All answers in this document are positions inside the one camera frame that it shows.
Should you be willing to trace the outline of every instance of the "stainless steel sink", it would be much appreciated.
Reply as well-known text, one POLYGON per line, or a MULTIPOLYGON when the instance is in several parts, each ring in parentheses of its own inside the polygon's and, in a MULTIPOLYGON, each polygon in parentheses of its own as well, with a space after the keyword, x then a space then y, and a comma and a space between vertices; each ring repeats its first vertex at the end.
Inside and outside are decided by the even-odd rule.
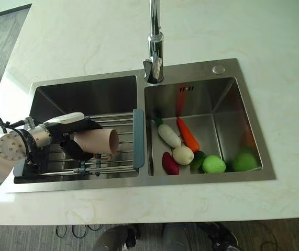
POLYGON ((33 83, 30 112, 33 118, 43 122, 69 112, 83 112, 101 125, 117 129, 120 149, 109 163, 97 166, 94 159, 86 163, 89 175, 68 175, 81 163, 71 160, 57 145, 52 145, 48 161, 41 165, 35 175, 25 175, 25 168, 15 168, 16 177, 9 192, 275 178, 236 59, 166 66, 164 72, 164 80, 160 84, 148 84, 143 79, 143 70, 33 83), (135 126, 132 117, 134 109, 142 110, 145 114, 141 119, 145 125, 143 128, 135 126), (202 151, 223 158, 227 172, 203 174, 192 172, 188 166, 184 166, 180 168, 179 175, 166 175, 161 164, 162 154, 171 149, 157 134, 157 126, 153 121, 157 116, 176 133, 179 132, 176 117, 181 117, 198 140, 202 151), (135 144, 134 132, 143 137, 142 145, 135 144), (249 172, 231 172, 231 161, 240 149, 250 144, 254 147, 259 168, 249 172), (134 169, 134 158, 141 155, 140 152, 144 162, 139 169, 134 169))

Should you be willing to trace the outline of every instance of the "metal rack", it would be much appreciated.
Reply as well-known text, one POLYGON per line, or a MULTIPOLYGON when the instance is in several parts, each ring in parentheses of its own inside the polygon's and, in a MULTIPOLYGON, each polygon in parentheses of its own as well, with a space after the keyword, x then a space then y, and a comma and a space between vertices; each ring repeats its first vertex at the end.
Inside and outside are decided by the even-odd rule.
POLYGON ((89 116, 103 128, 113 128, 119 135, 119 150, 111 160, 89 159, 79 162, 68 158, 58 145, 51 145, 47 172, 35 176, 96 175, 136 172, 133 167, 133 112, 89 116))

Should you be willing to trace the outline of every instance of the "white marble countertop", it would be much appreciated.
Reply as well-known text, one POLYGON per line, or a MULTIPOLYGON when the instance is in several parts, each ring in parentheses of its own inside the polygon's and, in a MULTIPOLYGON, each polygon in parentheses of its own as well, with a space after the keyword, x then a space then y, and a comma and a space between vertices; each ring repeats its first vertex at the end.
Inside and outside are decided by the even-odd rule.
MULTIPOLYGON (((167 0, 161 27, 165 65, 239 60, 277 179, 4 193, 9 177, 0 224, 299 217, 299 2, 167 0)), ((149 30, 148 1, 36 1, 0 84, 0 116, 29 114, 32 82, 142 68, 149 30)))

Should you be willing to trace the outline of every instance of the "cable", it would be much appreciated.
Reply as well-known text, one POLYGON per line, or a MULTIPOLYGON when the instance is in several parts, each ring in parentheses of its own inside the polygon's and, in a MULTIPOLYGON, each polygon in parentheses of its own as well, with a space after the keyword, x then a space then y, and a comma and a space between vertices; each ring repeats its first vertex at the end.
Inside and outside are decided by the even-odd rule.
POLYGON ((10 123, 8 121, 6 123, 4 123, 1 118, 0 118, 0 127, 3 129, 3 133, 7 133, 6 129, 11 129, 20 136, 20 138, 22 139, 24 146, 25 146, 26 159, 29 160, 29 148, 28 148, 28 144, 26 142, 25 136, 22 134, 22 132, 15 129, 14 126, 10 125, 10 123))
POLYGON ((99 224, 97 228, 92 229, 92 228, 90 227, 90 225, 87 225, 88 229, 90 229, 90 230, 92 230, 92 231, 97 231, 97 230, 101 229, 102 226, 103 226, 103 225, 99 224))
POLYGON ((56 226, 56 229, 55 229, 56 236, 57 236, 58 238, 63 238, 63 237, 65 237, 65 235, 66 235, 66 233, 67 233, 67 226, 64 226, 64 227, 65 227, 65 231, 64 231, 64 234, 63 234, 63 235, 60 235, 60 234, 59 234, 59 227, 60 227, 60 226, 56 226))
POLYGON ((284 250, 279 246, 279 243, 278 243, 278 241, 277 241, 277 238, 276 238, 276 236, 274 235, 274 233, 271 231, 271 229, 270 229, 267 225, 263 224, 263 223, 260 222, 260 221, 256 221, 256 222, 259 223, 261 226, 263 226, 265 229, 267 229, 268 232, 273 236, 273 238, 274 238, 274 240, 275 240, 275 242, 269 242, 269 241, 267 241, 267 242, 263 242, 263 243, 261 244, 261 246, 260 246, 260 251, 263 251, 263 247, 264 247, 265 245, 267 245, 267 244, 275 245, 275 246, 276 246, 276 251, 278 251, 278 250, 284 251, 284 250))
POLYGON ((84 226, 85 226, 85 232, 84 232, 84 234, 83 234, 82 236, 78 236, 78 235, 75 235, 75 233, 74 233, 74 227, 75 227, 75 225, 72 225, 72 226, 71 226, 71 232, 72 232, 72 234, 73 234, 76 238, 78 238, 78 239, 84 238, 84 236, 85 236, 86 233, 87 233, 87 225, 84 225, 84 226))

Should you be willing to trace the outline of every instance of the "faucet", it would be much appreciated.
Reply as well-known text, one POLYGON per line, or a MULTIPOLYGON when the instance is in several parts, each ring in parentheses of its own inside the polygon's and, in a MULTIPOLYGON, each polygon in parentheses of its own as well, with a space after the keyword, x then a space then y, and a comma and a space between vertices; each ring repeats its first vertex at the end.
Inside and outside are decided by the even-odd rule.
POLYGON ((149 0, 151 31, 148 35, 149 59, 143 61, 145 80, 156 84, 163 80, 163 34, 160 32, 160 0, 149 0))

